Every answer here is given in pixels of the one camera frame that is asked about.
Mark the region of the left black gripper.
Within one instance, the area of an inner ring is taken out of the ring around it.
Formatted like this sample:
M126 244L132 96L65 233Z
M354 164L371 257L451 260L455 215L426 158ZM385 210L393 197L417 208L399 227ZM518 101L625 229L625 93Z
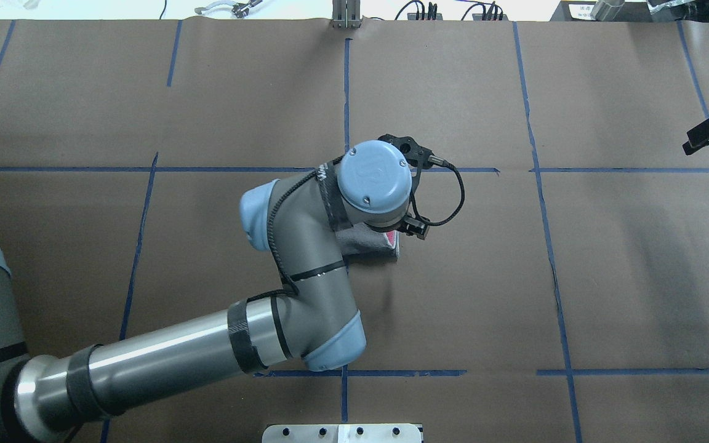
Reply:
M423 216L406 213L401 219L401 232L406 236L426 239L431 228L431 221Z

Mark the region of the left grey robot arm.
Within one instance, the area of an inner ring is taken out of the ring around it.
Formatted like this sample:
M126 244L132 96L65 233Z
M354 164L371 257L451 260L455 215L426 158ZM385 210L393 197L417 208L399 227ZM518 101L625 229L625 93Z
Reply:
M414 222L427 161L413 140L346 149L254 186L136 169L0 170L0 442L84 424L299 359L366 348L346 236Z

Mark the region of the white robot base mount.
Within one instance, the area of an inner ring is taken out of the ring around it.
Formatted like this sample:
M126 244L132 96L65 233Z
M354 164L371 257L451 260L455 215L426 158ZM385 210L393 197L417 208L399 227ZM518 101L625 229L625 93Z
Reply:
M414 423L279 424L265 428L262 442L424 442Z

